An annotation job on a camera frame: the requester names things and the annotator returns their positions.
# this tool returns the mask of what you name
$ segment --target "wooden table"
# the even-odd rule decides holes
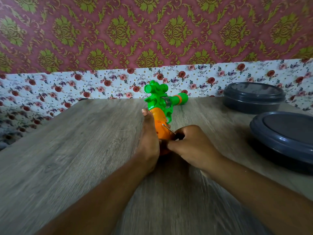
[[[143,99],[83,100],[0,152],[0,234],[33,234],[133,154]],[[280,110],[301,112],[282,104]],[[198,124],[225,156],[313,200],[313,178],[265,160],[247,143],[253,115],[221,97],[175,106],[173,129]],[[269,234],[227,191],[175,155],[138,187],[113,234]]]

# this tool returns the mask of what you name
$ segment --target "black container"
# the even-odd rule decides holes
[[[313,175],[313,117],[276,111],[257,115],[250,122],[259,143],[253,148],[273,163]]]
[[[284,101],[281,88],[264,83],[236,82],[224,89],[223,104],[246,114],[276,111]]]

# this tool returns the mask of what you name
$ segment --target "person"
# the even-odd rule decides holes
[[[140,182],[156,166],[160,143],[147,109],[135,154],[37,235],[110,234]],[[218,152],[199,126],[176,131],[166,147],[229,191],[274,234],[313,234],[313,202]]]

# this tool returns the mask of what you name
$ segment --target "wallpaper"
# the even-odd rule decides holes
[[[223,96],[233,82],[267,83],[282,88],[288,103],[313,113],[313,59],[0,74],[2,143],[25,136],[82,98],[146,98],[144,86],[151,80],[167,84],[168,95],[189,97]]]
[[[0,0],[0,73],[309,59],[309,0]]]

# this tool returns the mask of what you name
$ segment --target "person's right hand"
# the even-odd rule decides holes
[[[185,161],[201,170],[222,155],[197,125],[189,125],[176,130],[176,137],[182,140],[167,142],[167,148],[179,154]]]

